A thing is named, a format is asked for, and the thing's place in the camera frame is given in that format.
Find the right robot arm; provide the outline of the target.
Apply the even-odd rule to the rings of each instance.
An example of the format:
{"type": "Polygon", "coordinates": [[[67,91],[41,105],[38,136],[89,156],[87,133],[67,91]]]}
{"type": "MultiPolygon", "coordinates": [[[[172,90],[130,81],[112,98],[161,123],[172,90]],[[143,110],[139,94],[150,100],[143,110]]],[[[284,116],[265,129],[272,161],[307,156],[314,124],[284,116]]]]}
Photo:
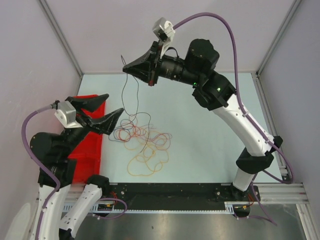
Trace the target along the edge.
{"type": "Polygon", "coordinates": [[[236,160],[237,172],[230,194],[242,201],[249,194],[254,176],[267,169],[283,143],[280,136],[267,133],[239,102],[236,88],[215,71],[219,53],[209,40],[194,39],[184,59],[162,53],[153,42],[141,57],[123,67],[123,72],[154,86],[160,77],[191,85],[198,104],[219,116],[240,138],[245,148],[236,160]]]}

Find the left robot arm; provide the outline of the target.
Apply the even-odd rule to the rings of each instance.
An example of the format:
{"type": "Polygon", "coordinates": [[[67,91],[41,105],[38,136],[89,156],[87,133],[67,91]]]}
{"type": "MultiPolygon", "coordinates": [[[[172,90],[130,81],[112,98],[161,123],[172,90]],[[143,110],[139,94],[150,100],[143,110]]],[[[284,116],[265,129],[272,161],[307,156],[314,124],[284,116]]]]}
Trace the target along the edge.
{"type": "Polygon", "coordinates": [[[30,239],[73,240],[93,205],[110,196],[112,187],[109,179],[93,174],[72,209],[62,215],[77,165],[70,154],[89,133],[110,135],[124,111],[119,108],[98,118],[88,114],[98,110],[108,97],[107,93],[87,98],[69,96],[64,101],[57,100],[32,112],[24,120],[21,128],[23,144],[30,158],[39,166],[37,219],[30,239]],[[27,141],[27,123],[35,115],[47,110],[55,111],[54,115],[63,125],[63,131],[59,134],[38,132],[27,141]]]}

